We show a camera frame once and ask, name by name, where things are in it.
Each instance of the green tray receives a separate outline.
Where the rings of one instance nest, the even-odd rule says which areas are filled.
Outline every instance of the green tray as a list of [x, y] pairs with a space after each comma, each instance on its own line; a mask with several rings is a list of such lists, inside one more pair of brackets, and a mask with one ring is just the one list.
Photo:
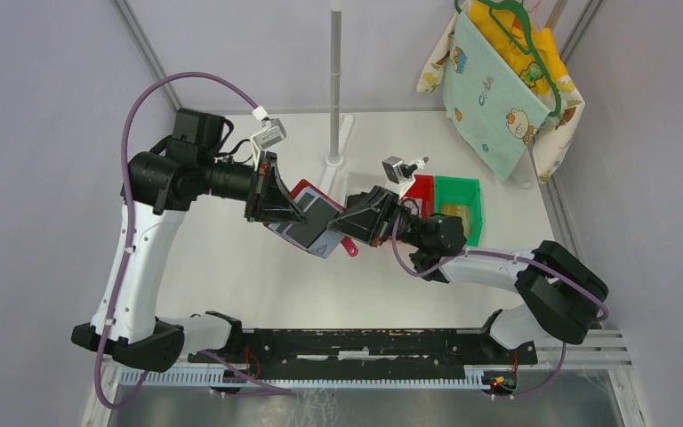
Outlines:
[[467, 244], [477, 246], [483, 231], [483, 207], [480, 204], [480, 181], [452, 176], [433, 178], [433, 212], [441, 213], [441, 205], [456, 203], [470, 209], [470, 236]]

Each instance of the gray floor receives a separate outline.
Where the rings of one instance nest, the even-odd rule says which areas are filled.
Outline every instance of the gray floor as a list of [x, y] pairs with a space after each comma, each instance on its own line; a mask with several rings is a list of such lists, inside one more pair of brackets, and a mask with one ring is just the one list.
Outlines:
[[[520, 389], [545, 375], [520, 373]], [[608, 375], [594, 372], [566, 372], [534, 396], [495, 402], [478, 391], [301, 390], [224, 400], [200, 388], [144, 387], [109, 426], [622, 426], [613, 396]]]

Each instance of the white table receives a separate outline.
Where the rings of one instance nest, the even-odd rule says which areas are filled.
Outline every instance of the white table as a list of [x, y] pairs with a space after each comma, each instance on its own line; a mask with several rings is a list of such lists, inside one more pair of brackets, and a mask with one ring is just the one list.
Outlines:
[[[327, 114], [279, 116], [287, 139], [272, 150], [286, 186], [318, 184], [328, 150]], [[228, 142], [249, 136], [252, 116], [230, 117]], [[501, 183], [460, 137], [444, 112], [356, 113], [344, 171], [382, 172], [388, 156], [429, 156], [423, 173], [477, 178], [483, 193], [480, 246], [536, 247], [552, 239], [537, 184]], [[246, 158], [249, 149], [237, 159]], [[332, 189], [338, 196], [340, 177]], [[157, 315], [188, 316], [217, 310], [261, 328], [425, 328], [482, 326], [499, 308], [520, 303], [515, 294], [487, 286], [441, 284], [401, 270], [389, 244], [341, 247], [327, 259], [306, 254], [262, 225], [243, 219], [244, 203], [202, 196], [174, 240], [158, 296]], [[407, 254], [407, 246], [402, 246]]]

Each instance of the green hanger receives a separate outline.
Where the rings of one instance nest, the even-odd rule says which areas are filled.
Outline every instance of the green hanger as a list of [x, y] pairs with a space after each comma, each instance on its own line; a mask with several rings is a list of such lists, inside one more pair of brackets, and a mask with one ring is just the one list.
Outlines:
[[[538, 67], [540, 67], [543, 76], [546, 77], [546, 81], [549, 82], [549, 86], [554, 94], [554, 100], [556, 101], [556, 108], [551, 113], [549, 113], [549, 116], [558, 117], [559, 113], [561, 112], [561, 94], [559, 94], [558, 92], [556, 82], [554, 82], [551, 79], [551, 73], [549, 72], [549, 69], [546, 68], [546, 64], [543, 63], [541, 55], [538, 53], [538, 50], [535, 49], [531, 32], [533, 26], [530, 23], [530, 17], [527, 16], [525, 6], [523, 6], [521, 3], [516, 2], [515, 0], [503, 0], [500, 3], [492, 2], [491, 0], [478, 1], [488, 6], [488, 14], [491, 15], [491, 18], [494, 19], [496, 25], [498, 25], [499, 28], [502, 29], [504, 34], [507, 35], [507, 37], [514, 43], [514, 45], [517, 46], [517, 48], [522, 53], [524, 53], [525, 55], [533, 55], [533, 58], [535, 58], [535, 62], [538, 64]], [[454, 8], [458, 13], [462, 13], [462, 8], [459, 6], [459, 0], [454, 0]], [[500, 11], [510, 11], [514, 13], [515, 16], [517, 16], [517, 18], [519, 19], [519, 23], [522, 24], [522, 29], [525, 32], [525, 40], [527, 40], [527, 49], [511, 34], [511, 32], [508, 29], [506, 29], [506, 27], [503, 26], [499, 19], [496, 18], [496, 16], [494, 15], [494, 9]]]

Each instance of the wall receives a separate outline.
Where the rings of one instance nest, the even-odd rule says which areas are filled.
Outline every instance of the wall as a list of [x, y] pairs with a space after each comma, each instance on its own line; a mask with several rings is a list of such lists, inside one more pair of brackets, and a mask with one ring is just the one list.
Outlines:
[[[528, 0], [530, 9], [537, 0]], [[544, 0], [548, 18], [556, 0]], [[566, 39], [587, 0], [568, 0], [555, 30]], [[271, 110], [327, 109], [329, 0], [130, 0], [168, 73], [223, 76]], [[454, 0], [345, 0], [341, 29], [343, 109], [442, 109], [417, 93], [425, 61], [454, 15]], [[191, 108], [247, 111], [235, 96], [207, 96], [207, 82], [174, 83]]]
[[[106, 284], [119, 138], [152, 81], [110, 2], [0, 2], [0, 426], [80, 422], [93, 357], [69, 336]], [[152, 98], [134, 148], [172, 120]]]
[[569, 66], [588, 104], [562, 193], [655, 425], [683, 425], [683, 2], [605, 2]]

